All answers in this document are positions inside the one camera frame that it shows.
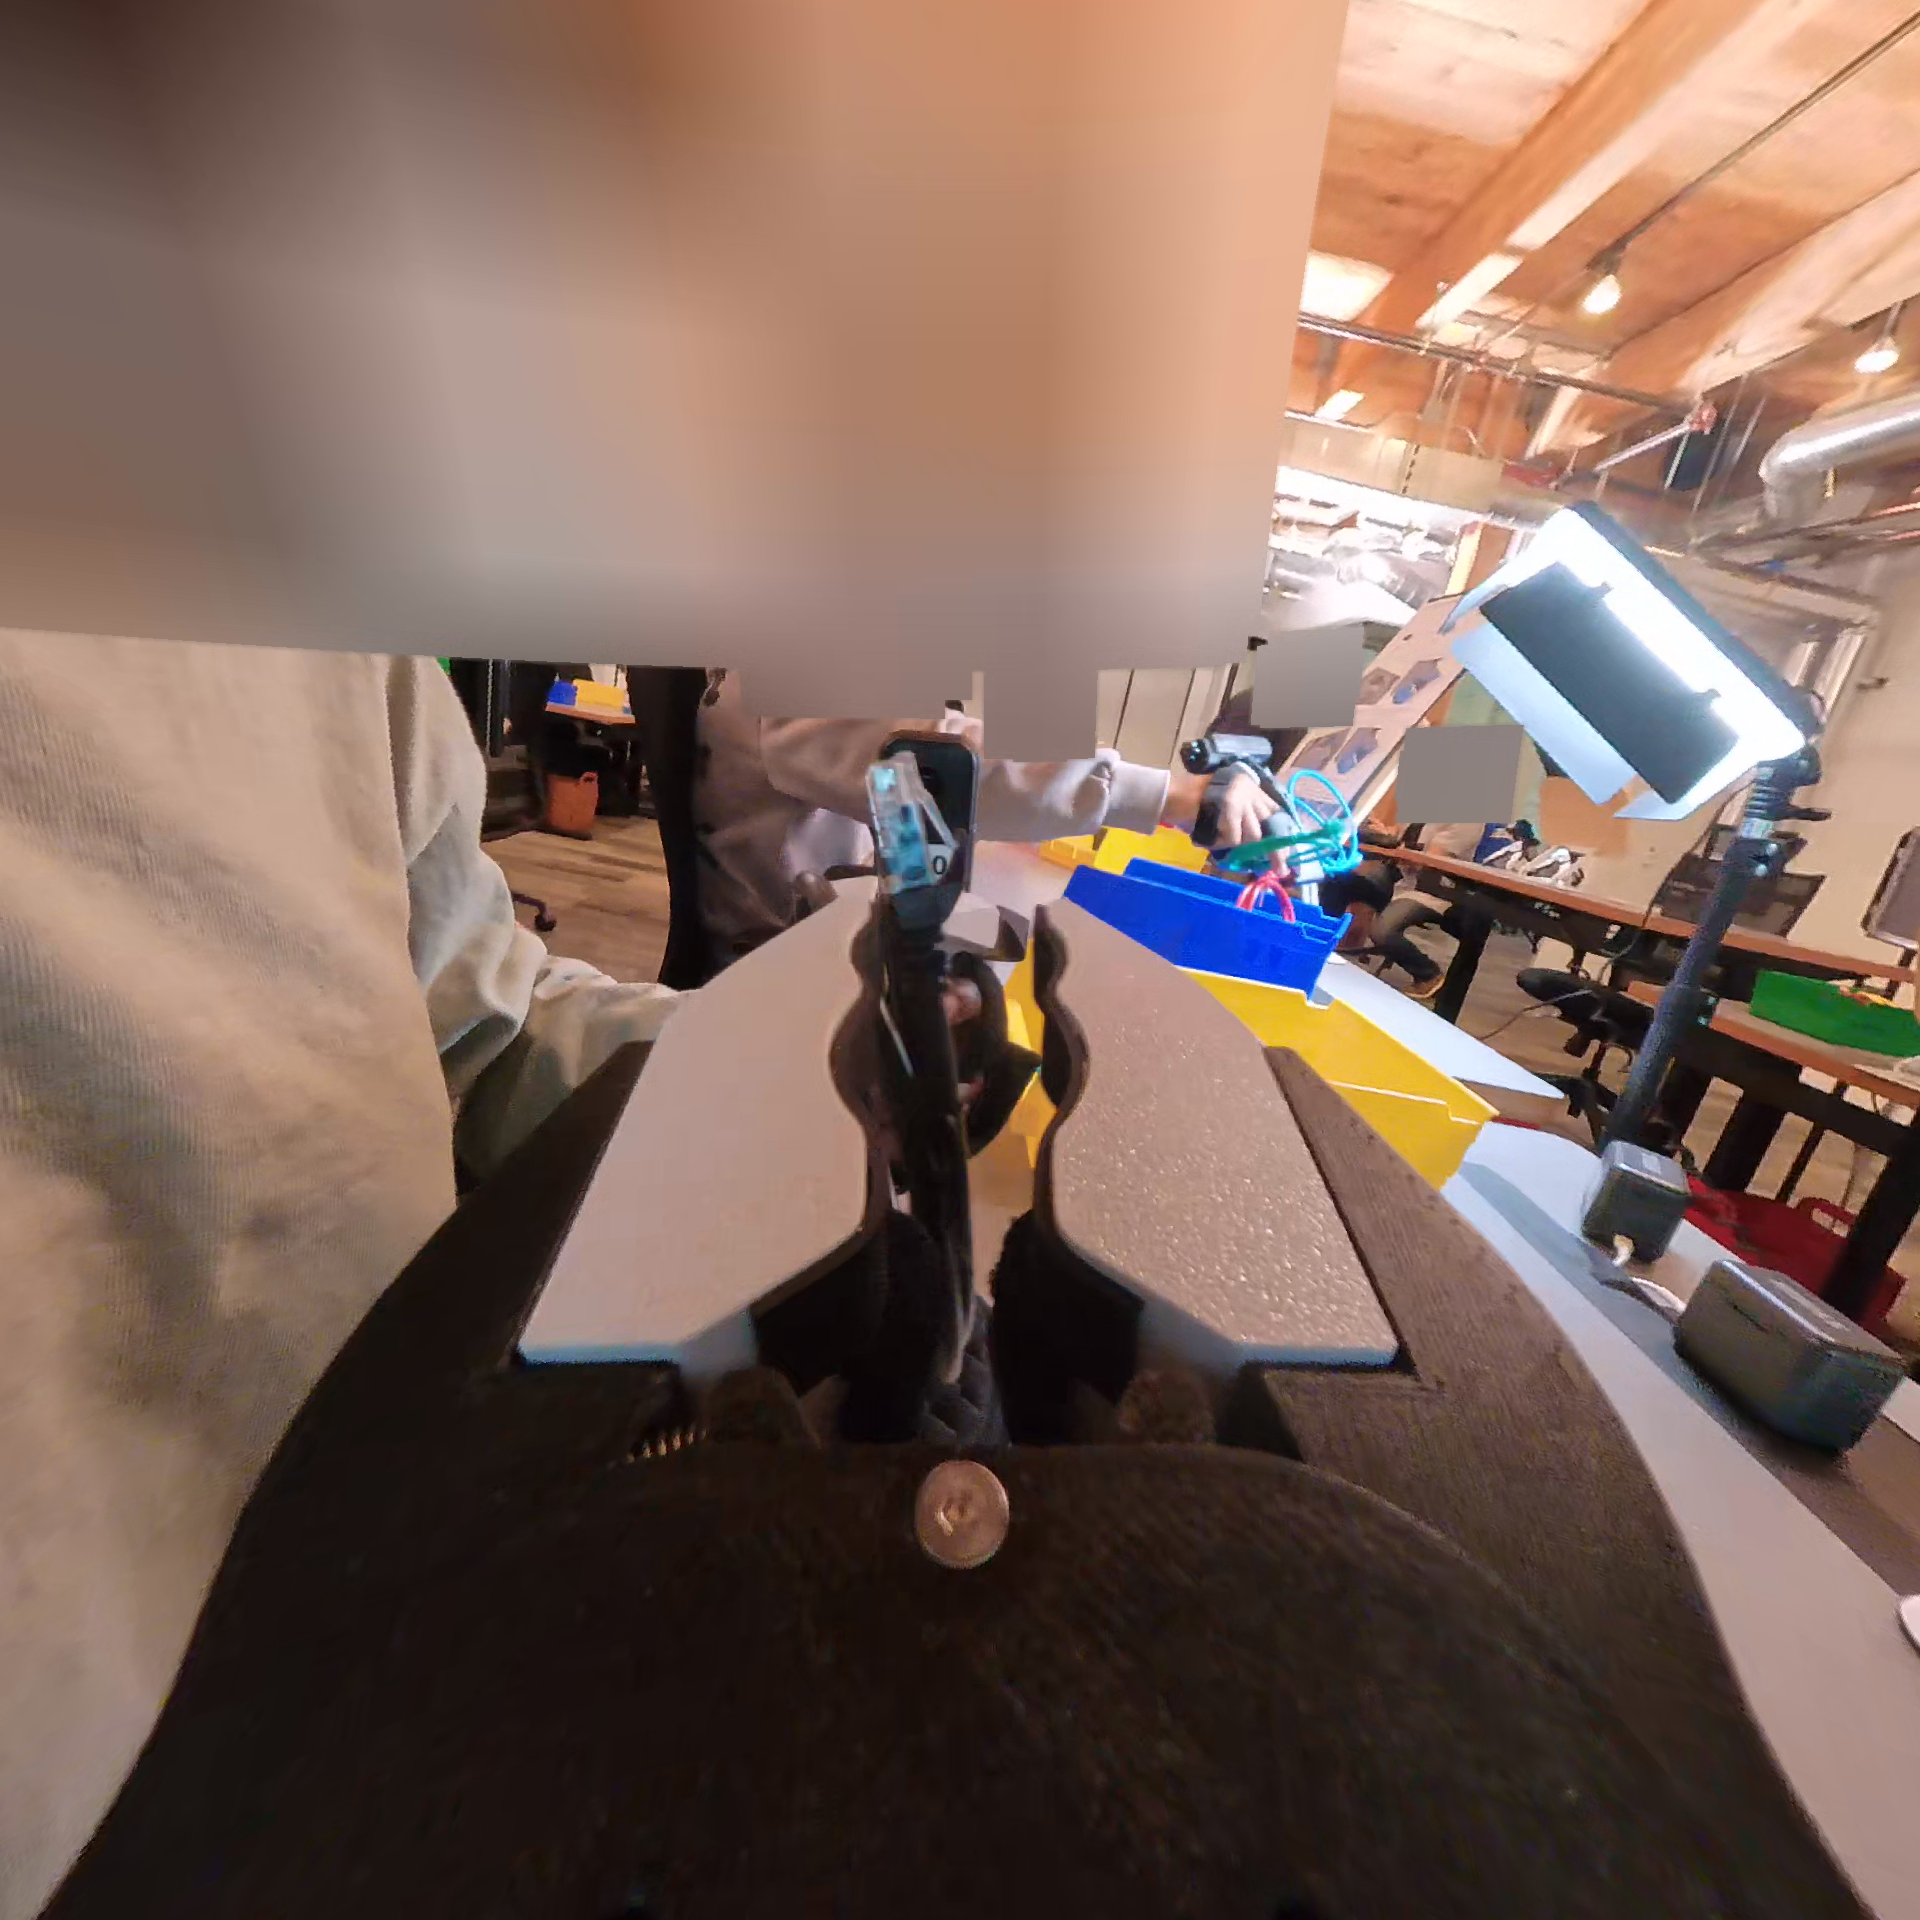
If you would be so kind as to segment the silver ventilation duct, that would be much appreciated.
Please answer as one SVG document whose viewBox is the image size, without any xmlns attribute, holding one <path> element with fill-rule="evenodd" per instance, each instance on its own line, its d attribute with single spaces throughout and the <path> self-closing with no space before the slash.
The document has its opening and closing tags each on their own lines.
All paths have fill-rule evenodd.
<svg viewBox="0 0 1920 1920">
<path fill-rule="evenodd" d="M 1917 386 L 1824 413 L 1781 436 L 1758 465 L 1763 519 L 1810 522 L 1829 484 L 1853 468 L 1883 471 L 1917 460 Z"/>
</svg>

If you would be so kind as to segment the wooden office table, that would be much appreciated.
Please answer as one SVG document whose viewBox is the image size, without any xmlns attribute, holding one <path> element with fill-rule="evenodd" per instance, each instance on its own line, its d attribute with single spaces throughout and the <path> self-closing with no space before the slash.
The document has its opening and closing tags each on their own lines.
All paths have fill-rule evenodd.
<svg viewBox="0 0 1920 1920">
<path fill-rule="evenodd" d="M 1492 930 L 1506 926 L 1543 944 L 1560 944 L 1574 960 L 1600 962 L 1607 978 L 1588 981 L 1579 992 L 1629 1005 L 1632 1033 L 1626 1038 L 1645 1045 L 1670 972 L 1696 932 L 1687 913 L 1388 843 L 1377 835 L 1368 835 L 1360 852 L 1383 858 L 1423 893 L 1471 919 L 1470 938 L 1455 945 L 1431 999 L 1442 1018 L 1459 1018 Z M 1883 1332 L 1900 1293 L 1890 1261 L 1917 1222 L 1917 1085 L 1860 1050 L 1820 1045 L 1756 1017 L 1751 987 L 1763 972 L 1875 981 L 1884 992 L 1917 985 L 1915 966 L 1810 949 L 1743 926 L 1730 930 L 1719 938 L 1707 972 L 1709 1011 L 1673 1045 L 1673 1059 L 1653 1095 L 1649 1133 L 1653 1144 L 1678 1147 L 1707 1088 L 1724 1082 L 1738 1098 L 1698 1167 L 1698 1177 L 1716 1194 L 1751 1190 L 1787 1118 L 1800 1118 L 1816 1133 L 1880 1159 L 1880 1177 L 1848 1236 L 1824 1239 L 1816 1278 L 1829 1281 L 1835 1307 Z"/>
</svg>

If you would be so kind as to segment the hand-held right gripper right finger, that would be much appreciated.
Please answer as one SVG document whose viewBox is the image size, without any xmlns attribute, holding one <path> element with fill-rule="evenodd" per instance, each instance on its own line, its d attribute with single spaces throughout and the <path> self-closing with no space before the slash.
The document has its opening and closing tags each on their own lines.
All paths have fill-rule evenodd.
<svg viewBox="0 0 1920 1920">
<path fill-rule="evenodd" d="M 1044 906 L 1031 956 L 1064 1059 L 1039 1217 L 1139 1307 L 1136 1356 L 1389 1367 L 1399 1335 L 1258 1034 L 1081 906 Z"/>
</svg>

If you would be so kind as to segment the person's beige sweater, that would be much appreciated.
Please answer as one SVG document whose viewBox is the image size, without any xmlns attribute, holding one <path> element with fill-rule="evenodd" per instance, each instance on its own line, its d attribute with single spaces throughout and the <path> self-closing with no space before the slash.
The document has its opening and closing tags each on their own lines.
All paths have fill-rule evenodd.
<svg viewBox="0 0 1920 1920">
<path fill-rule="evenodd" d="M 253 1483 L 457 1203 L 409 854 L 438 659 L 2 633 L 2 1916 L 82 1854 Z"/>
</svg>

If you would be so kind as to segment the dark grey power adapter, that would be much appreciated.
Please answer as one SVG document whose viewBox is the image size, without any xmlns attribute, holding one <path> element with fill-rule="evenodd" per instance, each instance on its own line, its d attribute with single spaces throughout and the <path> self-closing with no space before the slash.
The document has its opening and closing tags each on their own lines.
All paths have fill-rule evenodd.
<svg viewBox="0 0 1920 1920">
<path fill-rule="evenodd" d="M 1610 1140 L 1600 1150 L 1577 1231 L 1600 1251 L 1626 1249 L 1626 1261 L 1653 1264 L 1673 1249 L 1687 1209 L 1690 1177 L 1678 1159 L 1632 1140 Z"/>
</svg>

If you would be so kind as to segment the green plastic bin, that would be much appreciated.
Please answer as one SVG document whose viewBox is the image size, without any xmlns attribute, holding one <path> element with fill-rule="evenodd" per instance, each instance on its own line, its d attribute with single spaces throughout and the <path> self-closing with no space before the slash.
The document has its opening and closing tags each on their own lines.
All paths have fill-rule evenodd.
<svg viewBox="0 0 1920 1920">
<path fill-rule="evenodd" d="M 1762 972 L 1751 981 L 1747 1011 L 1751 1018 L 1816 1045 L 1890 1064 L 1917 1056 L 1917 1017 L 1909 1011 L 1829 978 Z"/>
</svg>

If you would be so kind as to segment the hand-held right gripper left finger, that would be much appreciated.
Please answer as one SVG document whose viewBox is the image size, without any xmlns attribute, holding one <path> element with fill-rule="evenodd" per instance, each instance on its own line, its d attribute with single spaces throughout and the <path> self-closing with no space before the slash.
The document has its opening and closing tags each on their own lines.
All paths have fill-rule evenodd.
<svg viewBox="0 0 1920 1920">
<path fill-rule="evenodd" d="M 749 1367 L 755 1310 L 874 1222 L 870 1144 L 831 1074 L 875 883 L 679 997 L 538 1290 L 529 1364 Z"/>
</svg>

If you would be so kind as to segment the grey desk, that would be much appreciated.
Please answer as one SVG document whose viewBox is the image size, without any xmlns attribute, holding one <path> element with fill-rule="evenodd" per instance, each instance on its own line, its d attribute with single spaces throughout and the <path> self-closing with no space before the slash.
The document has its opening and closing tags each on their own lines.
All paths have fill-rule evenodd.
<svg viewBox="0 0 1920 1920">
<path fill-rule="evenodd" d="M 987 843 L 972 889 L 1031 960 L 1071 871 Z M 1377 992 L 1389 1038 L 1482 1098 L 1486 1045 Z M 1343 1003 L 1312 993 L 1317 1005 Z M 1678 1224 L 1619 1264 L 1577 1231 L 1595 1153 L 1496 1098 L 1455 1177 L 1429 1186 L 1298 1056 L 1267 1059 L 1399 1335 L 1377 1371 L 1136 1356 L 1114 1281 L 1039 1217 L 1012 1314 L 1010 1416 L 1059 1431 L 1147 1373 L 1197 1384 L 1206 1425 L 1340 1477 L 1470 1555 L 1570 1647 L 1649 1753 L 1655 1805 L 1690 1805 L 1743 1885 L 1787 1916 L 1917 1916 L 1917 1387 L 1848 1455 L 1747 1418 L 1673 1346 L 1724 1258 Z"/>
</svg>

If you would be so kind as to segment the yellow plastic bin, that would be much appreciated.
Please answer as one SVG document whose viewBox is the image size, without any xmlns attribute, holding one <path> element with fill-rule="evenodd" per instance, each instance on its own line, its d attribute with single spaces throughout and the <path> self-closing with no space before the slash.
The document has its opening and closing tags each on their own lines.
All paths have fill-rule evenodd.
<svg viewBox="0 0 1920 1920">
<path fill-rule="evenodd" d="M 1202 873 L 1208 866 L 1208 852 L 1197 848 L 1187 831 L 1168 825 L 1156 831 L 1098 828 L 1090 835 L 1050 839 L 1039 854 L 1059 871 L 1101 873 L 1122 873 L 1132 861 L 1187 873 Z"/>
<path fill-rule="evenodd" d="M 1096 972 L 1081 985 L 1096 992 L 1147 992 L 1147 1011 L 1168 1012 L 1168 985 L 1178 968 L 1165 960 L 1090 960 Z M 1444 1190 L 1455 1177 L 1482 1127 L 1496 1118 L 1488 1100 L 1429 1066 L 1409 1045 L 1343 1003 L 1317 1005 L 1288 987 L 1229 976 L 1181 976 L 1226 1005 L 1223 1018 L 1234 1017 L 1253 1038 L 1229 1045 L 1220 1053 L 1220 1018 L 1198 1018 L 1202 1033 L 1197 1038 L 1202 1056 L 1197 1059 L 1198 1066 L 1226 1059 L 1229 1080 L 1242 1088 L 1242 1109 L 1247 1109 L 1247 1098 L 1258 1098 L 1247 1095 L 1250 1082 L 1245 1071 L 1253 1059 L 1247 1047 L 1279 1047 L 1330 1085 L 1433 1190 Z M 1016 1045 L 1039 1050 L 1044 1042 L 1044 1011 L 1034 960 L 1025 960 L 1012 976 L 1010 1022 Z M 1118 1071 L 1096 1071 L 1088 1064 L 1088 1085 L 1081 1088 L 1090 1095 L 1088 1114 L 1114 1140 L 1126 1135 L 1136 1147 L 1160 1150 L 1193 1147 L 1197 1153 L 1206 1131 L 1202 1091 L 1181 1091 L 1170 1042 L 1156 1050 L 1156 1033 L 1147 1033 L 1147 1042 L 1139 1042 L 1132 1024 L 1122 1022 Z M 1065 1114 L 1065 1095 L 1053 1098 L 1039 1082 L 1034 1088 L 1016 1100 L 1016 1135 L 1027 1144 L 1027 1159 L 1039 1165 L 1044 1127 L 1050 1131 L 1057 1110 Z"/>
</svg>

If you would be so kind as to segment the blue plastic bin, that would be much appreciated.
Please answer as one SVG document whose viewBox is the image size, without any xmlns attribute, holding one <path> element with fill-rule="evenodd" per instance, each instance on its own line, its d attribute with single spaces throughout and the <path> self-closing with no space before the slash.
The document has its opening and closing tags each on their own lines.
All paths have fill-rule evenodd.
<svg viewBox="0 0 1920 1920">
<path fill-rule="evenodd" d="M 1350 913 L 1330 919 L 1286 893 L 1250 895 L 1247 883 L 1147 858 L 1121 873 L 1079 866 L 1064 897 L 1181 972 L 1304 997 L 1351 926 Z"/>
</svg>

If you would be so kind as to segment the light panel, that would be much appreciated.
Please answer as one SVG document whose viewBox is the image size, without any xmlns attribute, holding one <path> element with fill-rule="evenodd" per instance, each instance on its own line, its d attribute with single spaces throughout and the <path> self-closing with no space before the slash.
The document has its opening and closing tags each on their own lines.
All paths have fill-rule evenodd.
<svg viewBox="0 0 1920 1920">
<path fill-rule="evenodd" d="M 1444 616 L 1452 659 L 1591 801 L 1673 823 L 1783 764 L 1816 782 L 1820 721 L 1593 501 L 1554 512 Z"/>
</svg>

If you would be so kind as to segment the grey power box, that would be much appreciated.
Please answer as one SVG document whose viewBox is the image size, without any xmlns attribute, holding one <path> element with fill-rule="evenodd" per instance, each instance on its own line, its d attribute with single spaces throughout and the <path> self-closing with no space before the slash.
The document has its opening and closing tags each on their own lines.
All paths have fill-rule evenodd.
<svg viewBox="0 0 1920 1920">
<path fill-rule="evenodd" d="M 1904 1359 L 1787 1273 L 1719 1258 L 1686 1298 L 1673 1346 L 1783 1442 L 1848 1455 L 1906 1382 Z"/>
</svg>

